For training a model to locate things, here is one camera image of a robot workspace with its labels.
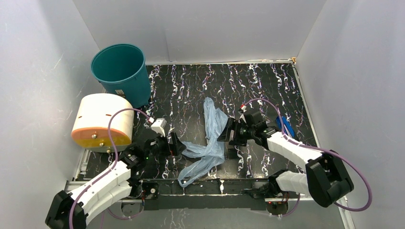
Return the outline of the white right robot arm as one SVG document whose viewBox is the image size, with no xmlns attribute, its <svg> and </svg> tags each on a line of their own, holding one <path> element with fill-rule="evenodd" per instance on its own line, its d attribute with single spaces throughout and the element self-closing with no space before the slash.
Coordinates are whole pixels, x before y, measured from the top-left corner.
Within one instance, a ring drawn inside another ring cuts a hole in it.
<svg viewBox="0 0 405 229">
<path fill-rule="evenodd" d="M 282 197 L 296 192 L 312 197 L 326 208 L 354 190 L 343 161 L 320 150 L 306 148 L 302 143 L 284 135 L 277 126 L 269 126 L 259 111 L 245 111 L 239 119 L 229 118 L 223 132 L 217 138 L 232 146 L 246 146 L 248 140 L 275 152 L 303 169 L 295 173 L 282 169 L 268 178 L 260 188 L 247 190 L 251 197 Z"/>
</svg>

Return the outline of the blue stapler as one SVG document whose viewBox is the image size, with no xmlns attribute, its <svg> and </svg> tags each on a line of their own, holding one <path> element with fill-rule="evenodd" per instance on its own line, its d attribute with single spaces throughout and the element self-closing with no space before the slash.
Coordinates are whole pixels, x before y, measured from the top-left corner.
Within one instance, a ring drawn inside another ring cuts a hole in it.
<svg viewBox="0 0 405 229">
<path fill-rule="evenodd" d="M 295 138 L 295 132 L 290 124 L 290 122 L 286 119 L 286 117 L 282 116 L 281 119 L 279 117 L 276 118 L 277 127 L 281 130 L 284 129 L 284 133 L 287 134 L 291 138 Z"/>
</svg>

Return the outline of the light blue plastic bag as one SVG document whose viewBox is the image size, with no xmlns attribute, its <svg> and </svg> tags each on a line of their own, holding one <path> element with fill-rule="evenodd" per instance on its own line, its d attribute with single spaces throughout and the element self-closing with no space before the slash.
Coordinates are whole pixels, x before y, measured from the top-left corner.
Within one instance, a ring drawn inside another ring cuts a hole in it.
<svg viewBox="0 0 405 229">
<path fill-rule="evenodd" d="M 207 144 L 205 146 L 191 142 L 183 142 L 186 149 L 182 155 L 199 160 L 185 167 L 178 175 L 178 182 L 182 188 L 192 184 L 195 180 L 205 176 L 215 166 L 225 161 L 225 143 L 217 138 L 226 127 L 228 116 L 219 108 L 214 101 L 206 97 L 203 103 L 204 126 Z"/>
</svg>

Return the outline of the cream orange round container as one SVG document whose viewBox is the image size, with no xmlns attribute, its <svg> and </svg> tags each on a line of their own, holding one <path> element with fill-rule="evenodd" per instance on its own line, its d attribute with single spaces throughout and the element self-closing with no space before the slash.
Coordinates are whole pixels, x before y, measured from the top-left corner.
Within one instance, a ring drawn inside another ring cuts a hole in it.
<svg viewBox="0 0 405 229">
<path fill-rule="evenodd" d="M 134 111 L 124 98 L 107 93 L 90 94 L 82 98 L 75 123 L 71 131 L 72 139 L 81 147 L 99 153 L 113 152 L 107 128 L 111 117 L 119 110 L 111 123 L 111 136 L 118 152 L 132 143 Z"/>
</svg>

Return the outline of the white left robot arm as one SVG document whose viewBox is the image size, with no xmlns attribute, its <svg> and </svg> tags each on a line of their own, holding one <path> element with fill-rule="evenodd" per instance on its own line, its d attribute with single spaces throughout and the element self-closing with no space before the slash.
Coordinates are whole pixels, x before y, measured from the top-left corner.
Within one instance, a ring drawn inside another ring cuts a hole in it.
<svg viewBox="0 0 405 229">
<path fill-rule="evenodd" d="M 148 139 L 143 148 L 135 143 L 120 151 L 117 162 L 69 192 L 58 192 L 51 203 L 45 224 L 51 229 L 85 229 L 102 211 L 123 198 L 156 200 L 159 185 L 140 178 L 151 157 L 178 156 L 185 149 L 175 132 L 168 138 Z"/>
</svg>

